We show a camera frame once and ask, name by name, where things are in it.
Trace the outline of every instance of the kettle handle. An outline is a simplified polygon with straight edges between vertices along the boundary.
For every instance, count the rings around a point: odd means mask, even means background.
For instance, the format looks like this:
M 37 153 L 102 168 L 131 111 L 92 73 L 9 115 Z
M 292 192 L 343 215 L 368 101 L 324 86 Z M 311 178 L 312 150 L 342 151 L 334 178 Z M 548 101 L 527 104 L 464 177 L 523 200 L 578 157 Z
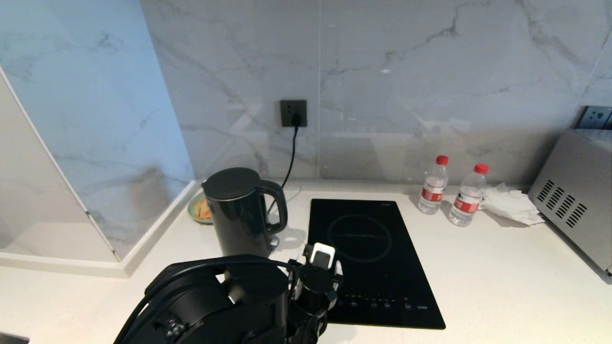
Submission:
M 259 184 L 259 190 L 272 196 L 278 206 L 278 217 L 280 217 L 279 222 L 267 224 L 270 234 L 276 234 L 281 230 L 284 230 L 287 226 L 287 201 L 285 200 L 285 193 L 280 185 L 264 180 L 262 180 Z

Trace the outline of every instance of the microwave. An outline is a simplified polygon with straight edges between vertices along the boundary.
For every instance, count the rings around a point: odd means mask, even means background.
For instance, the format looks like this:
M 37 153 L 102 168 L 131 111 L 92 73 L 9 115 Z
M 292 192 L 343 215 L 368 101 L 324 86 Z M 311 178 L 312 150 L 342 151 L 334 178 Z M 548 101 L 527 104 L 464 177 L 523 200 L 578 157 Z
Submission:
M 585 263 L 612 284 L 612 130 L 565 131 L 529 199 Z

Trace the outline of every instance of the microwave vent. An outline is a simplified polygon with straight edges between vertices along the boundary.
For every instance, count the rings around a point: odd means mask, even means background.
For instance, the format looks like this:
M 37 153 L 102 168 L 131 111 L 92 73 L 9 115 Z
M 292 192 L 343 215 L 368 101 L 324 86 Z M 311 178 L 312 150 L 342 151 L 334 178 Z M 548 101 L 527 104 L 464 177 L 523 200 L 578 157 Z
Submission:
M 540 193 L 537 195 L 537 199 L 540 200 L 540 202 L 544 203 L 544 200 L 550 193 L 550 190 L 553 189 L 553 186 L 554 186 L 553 182 L 551 182 L 550 180 L 546 181 L 546 184 L 544 184 Z
M 563 200 L 563 202 L 561 202 L 561 205 L 559 206 L 559 209 L 557 209 L 557 212 L 555 212 L 555 214 L 557 214 L 560 219 L 563 219 L 567 211 L 572 207 L 574 201 L 575 199 L 571 195 L 565 196 L 565 199 Z
M 572 214 L 569 215 L 569 217 L 565 221 L 565 224 L 567 224 L 571 228 L 574 228 L 574 226 L 578 224 L 578 221 L 584 215 L 585 212 L 586 207 L 582 203 L 578 203 L 578 206 L 576 207 L 576 209 L 574 209 Z
M 546 207 L 548 209 L 550 209 L 550 210 L 553 210 L 554 207 L 559 202 L 559 200 L 561 200 L 561 197 L 563 196 L 564 192 L 565 191 L 562 188 L 557 186 L 557 188 L 554 190 L 553 194 L 550 196 L 550 199 L 546 203 Z

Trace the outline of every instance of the plastic water bottle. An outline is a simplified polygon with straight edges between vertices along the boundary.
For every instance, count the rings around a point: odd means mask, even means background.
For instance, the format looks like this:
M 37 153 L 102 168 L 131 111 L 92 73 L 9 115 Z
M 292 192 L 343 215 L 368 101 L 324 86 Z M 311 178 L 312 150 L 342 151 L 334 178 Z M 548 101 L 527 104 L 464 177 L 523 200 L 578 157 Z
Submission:
M 450 210 L 449 220 L 459 227 L 466 227 L 474 218 L 478 205 L 482 201 L 482 195 L 487 185 L 485 174 L 489 171 L 489 166 L 477 163 L 474 172 L 468 174 L 461 182 L 459 194 L 455 199 Z
M 449 158 L 446 155 L 438 155 L 436 163 L 425 172 L 425 183 L 419 200 L 419 210 L 425 214 L 433 215 L 440 209 L 444 188 L 449 182 L 446 173 L 446 165 Z

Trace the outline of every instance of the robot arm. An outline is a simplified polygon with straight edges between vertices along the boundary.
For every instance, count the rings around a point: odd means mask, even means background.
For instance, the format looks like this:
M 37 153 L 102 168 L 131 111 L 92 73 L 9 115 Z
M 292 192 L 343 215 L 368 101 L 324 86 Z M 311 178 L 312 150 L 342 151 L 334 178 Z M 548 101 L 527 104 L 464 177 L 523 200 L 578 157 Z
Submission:
M 315 247 L 306 246 L 305 264 L 253 255 L 172 264 L 146 288 L 115 344 L 316 343 L 342 276 L 329 269 L 333 248 Z

